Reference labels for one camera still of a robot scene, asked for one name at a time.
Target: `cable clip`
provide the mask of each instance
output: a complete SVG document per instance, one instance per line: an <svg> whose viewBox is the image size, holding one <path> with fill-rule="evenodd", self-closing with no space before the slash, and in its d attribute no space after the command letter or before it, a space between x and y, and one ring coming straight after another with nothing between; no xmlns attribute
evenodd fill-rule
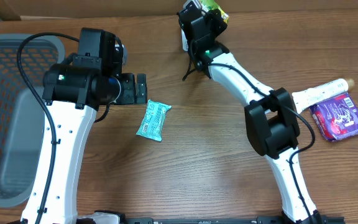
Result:
<svg viewBox="0 0 358 224"><path fill-rule="evenodd" d="M47 210L48 210L48 208L44 208L44 210L38 209L38 210L37 210L37 213L38 213L38 214L46 213Z"/></svg>
<svg viewBox="0 0 358 224"><path fill-rule="evenodd" d="M60 144L60 140L61 140L61 139L59 139L59 141L53 141L53 140L52 140L52 141L50 141L50 143L51 143L51 144L54 144L54 145Z"/></svg>
<svg viewBox="0 0 358 224"><path fill-rule="evenodd" d="M294 163L291 161L288 161L288 159L286 159L286 161L289 163L289 164L291 164L291 165L293 165Z"/></svg>

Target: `wooden wall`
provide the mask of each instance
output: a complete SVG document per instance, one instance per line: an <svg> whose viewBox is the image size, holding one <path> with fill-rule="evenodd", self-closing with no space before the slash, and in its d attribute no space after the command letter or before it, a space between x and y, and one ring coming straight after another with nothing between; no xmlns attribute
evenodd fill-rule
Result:
<svg viewBox="0 0 358 224"><path fill-rule="evenodd" d="M0 17L116 17L174 15L185 0L0 0ZM224 11L355 9L358 0L217 0Z"/></svg>

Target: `white tube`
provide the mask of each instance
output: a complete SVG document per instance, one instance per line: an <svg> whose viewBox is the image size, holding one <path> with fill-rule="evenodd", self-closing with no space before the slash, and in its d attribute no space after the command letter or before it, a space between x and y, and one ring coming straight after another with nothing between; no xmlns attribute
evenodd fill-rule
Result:
<svg viewBox="0 0 358 224"><path fill-rule="evenodd" d="M328 100L331 97L344 93L353 86L353 80L345 80L343 78L340 78L324 85L292 93L296 112L301 113L309 106L315 105L324 100Z"/></svg>

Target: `mesh basket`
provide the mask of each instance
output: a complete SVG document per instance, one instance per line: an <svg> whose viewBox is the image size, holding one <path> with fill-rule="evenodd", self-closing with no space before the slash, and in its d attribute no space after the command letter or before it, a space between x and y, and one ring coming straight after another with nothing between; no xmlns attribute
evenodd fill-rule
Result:
<svg viewBox="0 0 358 224"><path fill-rule="evenodd" d="M0 35L0 207L26 200L34 183L42 145L44 113L23 82L16 65L17 48L28 35ZM23 68L33 86L64 58L56 37L31 41L22 53ZM42 94L42 87L37 87Z"/></svg>

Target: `white arm link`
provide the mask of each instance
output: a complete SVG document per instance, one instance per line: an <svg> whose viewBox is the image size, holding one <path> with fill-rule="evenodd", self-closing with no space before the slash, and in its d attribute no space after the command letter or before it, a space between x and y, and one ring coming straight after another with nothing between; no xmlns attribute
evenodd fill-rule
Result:
<svg viewBox="0 0 358 224"><path fill-rule="evenodd" d="M89 106L83 110L75 109L74 103L54 101L47 106L55 123L57 144L55 167L48 192L41 223L75 223L77 218L76 195L78 177L85 148L85 142L96 117L96 111ZM22 213L28 223L35 223L42 194L47 180L52 135L45 117L44 141L35 176L34 186Z"/></svg>
<svg viewBox="0 0 358 224"><path fill-rule="evenodd" d="M223 63L226 65L232 65L240 70L257 88L259 88L262 93L269 95L269 91L273 90L272 88L265 86L258 80L256 80L250 73L243 69L235 60L233 54L222 54L213 59L212 63ZM220 67L220 66L209 66L209 73L211 78L224 86L233 96L235 96L241 104L245 107L249 105L252 100L260 100L263 96L256 93L251 86L240 76L236 71L231 70L230 68ZM296 190L295 183L290 170L290 164L287 160L290 159L290 156L296 149L287 149L286 151L280 154L279 159L272 159L269 156L265 156L268 163L270 164L274 177L276 179L278 189L283 201L283 211L284 213L294 222L297 220L305 220L308 218L305 208L303 207L302 201L299 198L298 191ZM302 196L306 200L306 205L310 211L310 214L313 214L313 211L316 210L316 205L310 199L308 190L303 180L302 171L299 166L298 154L293 158L293 168L295 171L296 179Z"/></svg>

